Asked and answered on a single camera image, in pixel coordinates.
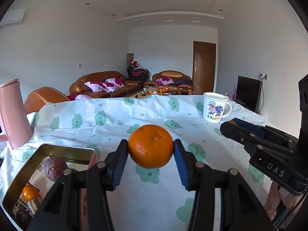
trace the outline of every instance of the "tablecloth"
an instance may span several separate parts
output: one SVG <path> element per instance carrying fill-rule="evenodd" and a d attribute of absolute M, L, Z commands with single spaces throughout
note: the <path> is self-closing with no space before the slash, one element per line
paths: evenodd
<path fill-rule="evenodd" d="M 150 96 L 147 99 L 109 98 L 47 104 L 28 116 L 34 134 L 22 147 L 10 150 L 2 143 L 4 157 L 0 169 L 0 201 L 27 159 L 42 143 L 93 148 L 100 160 L 115 151 L 121 139 L 145 124 L 159 125 L 180 139 L 213 169 L 239 170 L 264 205 L 271 181 L 249 165 L 243 145 L 225 138 L 221 123 L 233 118 L 258 125 L 273 126 L 264 117 L 230 102 L 232 113 L 220 123 L 206 122 L 202 95 Z M 187 228 L 194 192 L 182 186 L 174 157 L 159 169 L 144 169 L 128 157 L 120 186 L 108 192 L 115 230 L 176 230 Z M 219 230 L 219 195 L 216 195 L 215 227 Z"/>

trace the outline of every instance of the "finger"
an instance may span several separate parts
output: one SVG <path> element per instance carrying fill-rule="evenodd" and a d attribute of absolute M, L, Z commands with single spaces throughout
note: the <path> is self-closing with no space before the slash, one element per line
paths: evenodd
<path fill-rule="evenodd" d="M 277 213 L 277 207 L 281 201 L 281 197 L 279 194 L 279 185 L 276 182 L 272 182 L 272 185 L 269 190 L 269 194 L 264 206 L 267 215 L 269 216 L 270 220 L 273 220 Z"/>
<path fill-rule="evenodd" d="M 281 196 L 283 204 L 286 206 L 286 208 L 290 211 L 292 210 L 295 205 L 299 202 L 299 200 L 302 198 L 302 195 L 294 196 L 290 194 L 286 189 L 281 187 L 279 189 L 279 194 Z"/>

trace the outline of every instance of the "cable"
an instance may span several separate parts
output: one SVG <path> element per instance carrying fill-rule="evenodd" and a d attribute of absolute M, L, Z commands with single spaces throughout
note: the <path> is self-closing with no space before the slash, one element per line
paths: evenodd
<path fill-rule="evenodd" d="M 257 114 L 259 113 L 259 112 L 261 112 L 261 110 L 263 109 L 263 106 L 264 106 L 264 91 L 263 91 L 263 80 L 265 79 L 265 77 L 262 79 L 262 85 L 261 85 L 261 87 L 262 87 L 262 94 L 263 94 L 263 105 L 262 105 L 262 108 L 257 112 Z"/>
<path fill-rule="evenodd" d="M 290 214 L 292 214 L 292 212 L 301 204 L 301 202 L 305 199 L 306 195 L 307 195 L 308 191 L 306 191 L 303 196 L 301 197 L 301 199 L 298 201 L 298 203 L 291 209 L 290 212 L 288 212 L 288 214 L 286 215 L 286 217 L 284 218 L 284 220 L 280 223 L 280 225 L 277 227 L 277 229 L 284 223 L 284 221 L 290 216 Z"/>

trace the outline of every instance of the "ceiling light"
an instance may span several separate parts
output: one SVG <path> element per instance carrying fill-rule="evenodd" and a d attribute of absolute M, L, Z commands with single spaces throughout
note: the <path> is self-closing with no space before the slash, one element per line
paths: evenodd
<path fill-rule="evenodd" d="M 163 17 L 163 19 L 165 19 L 165 22 L 174 22 L 173 17 Z"/>
<path fill-rule="evenodd" d="M 147 19 L 137 20 L 137 22 L 139 22 L 140 24 L 145 24 L 147 23 Z"/>
<path fill-rule="evenodd" d="M 195 23 L 201 23 L 201 18 L 190 18 L 192 20 L 192 22 L 195 22 Z"/>

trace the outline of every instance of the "brown leather sofa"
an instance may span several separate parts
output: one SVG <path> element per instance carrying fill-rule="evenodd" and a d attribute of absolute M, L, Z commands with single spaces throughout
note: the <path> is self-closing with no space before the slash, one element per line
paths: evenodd
<path fill-rule="evenodd" d="M 119 78 L 125 85 L 123 88 L 119 88 L 118 90 L 114 92 L 92 92 L 92 90 L 84 85 L 85 82 L 103 82 L 106 79 L 110 78 Z M 82 94 L 82 95 L 88 95 L 93 98 L 109 98 L 109 97 L 123 97 L 130 93 L 133 93 L 142 87 L 141 81 L 126 81 L 126 78 L 124 75 L 122 75 L 120 72 L 117 71 L 104 71 L 104 72 L 97 72 L 97 73 L 91 73 L 84 75 L 77 79 L 76 82 L 74 82 L 70 86 L 70 94 Z"/>
<path fill-rule="evenodd" d="M 166 70 L 159 72 L 157 74 L 154 74 L 152 76 L 151 81 L 147 81 L 144 83 L 144 87 L 158 87 L 158 84 L 156 82 L 157 79 L 162 78 L 162 77 L 169 77 L 172 80 L 177 80 L 177 79 L 189 79 L 191 82 L 191 78 L 188 75 L 184 75 L 183 73 L 175 70 Z M 184 92 L 188 95 L 193 95 L 193 85 L 191 84 L 181 84 L 178 86 L 174 86 L 172 84 L 167 85 L 168 87 L 176 87 L 177 88 L 177 94 L 182 95 Z"/>
<path fill-rule="evenodd" d="M 58 103 L 58 102 L 68 102 L 67 96 L 62 94 L 60 91 L 51 87 L 42 87 L 32 91 L 25 101 L 25 111 L 26 114 L 32 112 L 39 112 L 40 109 L 47 104 Z"/>
<path fill-rule="evenodd" d="M 109 78 L 119 78 L 125 87 L 116 90 L 115 92 L 96 92 L 93 93 L 91 89 L 84 85 L 84 82 L 101 82 Z M 83 94 L 93 98 L 110 98 L 110 97 L 123 97 L 130 93 L 139 90 L 142 87 L 141 81 L 126 81 L 124 75 L 117 71 L 97 72 L 80 77 L 76 82 L 70 86 L 70 94 Z M 48 102 L 58 103 L 67 102 L 68 97 L 60 91 L 51 87 L 42 87 L 32 91 L 25 101 L 26 113 L 39 112 L 40 109 Z"/>

